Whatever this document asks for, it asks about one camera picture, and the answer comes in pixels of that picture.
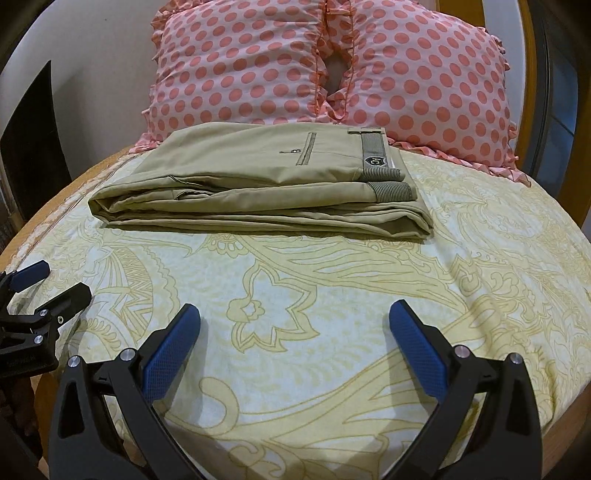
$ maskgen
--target khaki pants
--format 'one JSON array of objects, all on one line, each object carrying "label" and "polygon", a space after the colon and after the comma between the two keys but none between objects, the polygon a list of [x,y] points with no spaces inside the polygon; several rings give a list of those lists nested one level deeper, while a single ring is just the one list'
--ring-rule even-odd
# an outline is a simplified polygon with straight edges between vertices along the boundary
[{"label": "khaki pants", "polygon": [[313,123],[180,130],[89,206],[113,226],[394,238],[432,227],[383,129]]}]

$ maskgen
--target metal screw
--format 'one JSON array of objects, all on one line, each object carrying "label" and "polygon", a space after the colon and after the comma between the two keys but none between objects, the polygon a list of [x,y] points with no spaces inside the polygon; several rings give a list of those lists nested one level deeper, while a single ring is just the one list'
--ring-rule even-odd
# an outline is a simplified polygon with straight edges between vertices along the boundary
[{"label": "metal screw", "polygon": [[460,358],[468,358],[471,354],[470,349],[465,345],[456,345],[453,352]]},{"label": "metal screw", "polygon": [[515,365],[521,365],[523,363],[523,357],[518,353],[509,354],[509,360],[511,360]]},{"label": "metal screw", "polygon": [[77,367],[80,365],[80,357],[78,355],[71,356],[68,360],[68,367]]},{"label": "metal screw", "polygon": [[119,357],[123,361],[129,362],[133,357],[135,357],[135,350],[132,348],[126,348],[119,354]]}]

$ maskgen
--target pillow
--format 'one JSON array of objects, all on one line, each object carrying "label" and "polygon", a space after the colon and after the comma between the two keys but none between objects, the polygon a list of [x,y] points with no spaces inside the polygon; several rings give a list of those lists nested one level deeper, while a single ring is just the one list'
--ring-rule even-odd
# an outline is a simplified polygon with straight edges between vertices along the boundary
[{"label": "pillow", "polygon": [[324,0],[171,0],[152,26],[157,77],[132,153],[205,122],[331,122]]},{"label": "pillow", "polygon": [[328,98],[335,121],[384,127],[406,150],[529,183],[509,146],[509,66],[496,37],[410,0],[329,0],[327,23],[350,62]]}]

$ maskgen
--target mattress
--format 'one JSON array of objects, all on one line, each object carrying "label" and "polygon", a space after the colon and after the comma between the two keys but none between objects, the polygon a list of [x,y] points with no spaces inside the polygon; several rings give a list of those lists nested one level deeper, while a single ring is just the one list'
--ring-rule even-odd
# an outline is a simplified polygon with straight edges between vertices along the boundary
[{"label": "mattress", "polygon": [[60,330],[63,366],[114,358],[195,304],[202,333],[156,408],[217,479],[383,475],[435,406],[389,332],[398,299],[479,356],[521,353],[547,432],[591,378],[591,245],[535,182],[402,154],[435,223],[423,242],[105,228],[87,200],[144,158],[121,157],[12,246],[7,270],[45,259],[52,272],[11,310],[90,286],[89,308]]}]

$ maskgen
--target blue rubber pad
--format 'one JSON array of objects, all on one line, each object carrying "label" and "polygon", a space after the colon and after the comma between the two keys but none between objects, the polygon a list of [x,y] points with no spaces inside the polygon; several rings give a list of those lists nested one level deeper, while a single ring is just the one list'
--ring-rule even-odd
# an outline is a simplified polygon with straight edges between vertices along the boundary
[{"label": "blue rubber pad", "polygon": [[164,398],[199,336],[201,316],[197,307],[188,305],[187,309],[179,314],[181,318],[176,326],[168,333],[144,368],[142,392],[149,403]]},{"label": "blue rubber pad", "polygon": [[447,368],[400,301],[390,307],[390,330],[423,390],[439,403],[447,393]]},{"label": "blue rubber pad", "polygon": [[35,283],[45,280],[48,276],[49,264],[45,260],[41,260],[16,272],[10,281],[10,289],[19,293]]}]

